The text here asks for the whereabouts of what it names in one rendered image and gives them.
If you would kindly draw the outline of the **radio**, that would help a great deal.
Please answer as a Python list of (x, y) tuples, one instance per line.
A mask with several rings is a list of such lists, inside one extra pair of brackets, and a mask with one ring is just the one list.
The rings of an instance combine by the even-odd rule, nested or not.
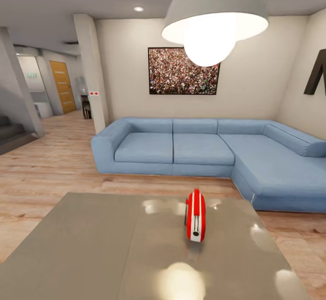
[(192, 241), (202, 242), (205, 237), (205, 201), (199, 194), (199, 189), (189, 195), (186, 200), (186, 213), (184, 224), (187, 226), (187, 236)]

